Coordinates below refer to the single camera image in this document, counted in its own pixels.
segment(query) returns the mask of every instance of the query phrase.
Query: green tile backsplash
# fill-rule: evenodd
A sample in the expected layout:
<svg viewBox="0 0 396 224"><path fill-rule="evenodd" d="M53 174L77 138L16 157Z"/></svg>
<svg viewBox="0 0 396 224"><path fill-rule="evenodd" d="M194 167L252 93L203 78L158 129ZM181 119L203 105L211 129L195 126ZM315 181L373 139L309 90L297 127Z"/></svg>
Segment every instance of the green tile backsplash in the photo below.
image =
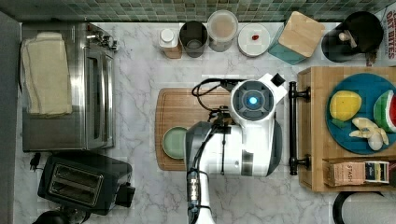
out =
<svg viewBox="0 0 396 224"><path fill-rule="evenodd" d="M396 0L62 0L88 21L207 21L220 9L239 21L284 21L298 10L315 20L341 21L360 10L376 13Z"/></svg>

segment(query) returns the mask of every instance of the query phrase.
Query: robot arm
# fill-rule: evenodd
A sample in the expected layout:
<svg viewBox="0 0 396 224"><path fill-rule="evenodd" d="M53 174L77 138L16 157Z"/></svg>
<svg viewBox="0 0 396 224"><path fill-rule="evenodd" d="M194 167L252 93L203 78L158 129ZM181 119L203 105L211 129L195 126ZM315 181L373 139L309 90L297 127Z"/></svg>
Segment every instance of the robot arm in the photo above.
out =
<svg viewBox="0 0 396 224"><path fill-rule="evenodd" d="M267 176L280 162L281 131L276 104L286 95L280 75L239 82L231 92L236 125L199 122L186 133L185 162L189 223L215 223L209 201L209 175Z"/></svg>

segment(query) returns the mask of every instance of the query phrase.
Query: toaster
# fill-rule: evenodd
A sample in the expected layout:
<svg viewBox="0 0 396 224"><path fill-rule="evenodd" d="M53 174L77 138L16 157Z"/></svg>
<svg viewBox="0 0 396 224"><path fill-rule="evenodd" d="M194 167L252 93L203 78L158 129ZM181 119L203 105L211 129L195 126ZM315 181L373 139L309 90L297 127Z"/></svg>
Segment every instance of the toaster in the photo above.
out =
<svg viewBox="0 0 396 224"><path fill-rule="evenodd" d="M50 156L38 196L85 212L105 216L116 205L130 207L134 188L132 166L107 156L61 152Z"/></svg>

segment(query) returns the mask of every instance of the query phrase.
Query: cloth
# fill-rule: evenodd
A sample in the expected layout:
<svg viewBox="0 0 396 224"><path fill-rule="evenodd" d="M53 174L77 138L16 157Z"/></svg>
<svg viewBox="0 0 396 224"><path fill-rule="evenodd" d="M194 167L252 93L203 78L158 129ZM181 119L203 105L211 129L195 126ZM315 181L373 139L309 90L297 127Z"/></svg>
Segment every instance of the cloth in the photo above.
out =
<svg viewBox="0 0 396 224"><path fill-rule="evenodd" d="M44 32L21 46L28 112L64 115L72 112L70 76L62 35Z"/></svg>

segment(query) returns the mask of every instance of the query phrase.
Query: small bottle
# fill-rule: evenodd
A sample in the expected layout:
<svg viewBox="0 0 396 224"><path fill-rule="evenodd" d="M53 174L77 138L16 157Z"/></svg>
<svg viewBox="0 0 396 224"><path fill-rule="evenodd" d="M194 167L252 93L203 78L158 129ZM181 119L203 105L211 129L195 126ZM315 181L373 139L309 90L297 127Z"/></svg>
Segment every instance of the small bottle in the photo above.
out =
<svg viewBox="0 0 396 224"><path fill-rule="evenodd" d="M178 35L171 29L164 29L160 33L160 46L163 52L170 59L181 58L181 44L178 40Z"/></svg>

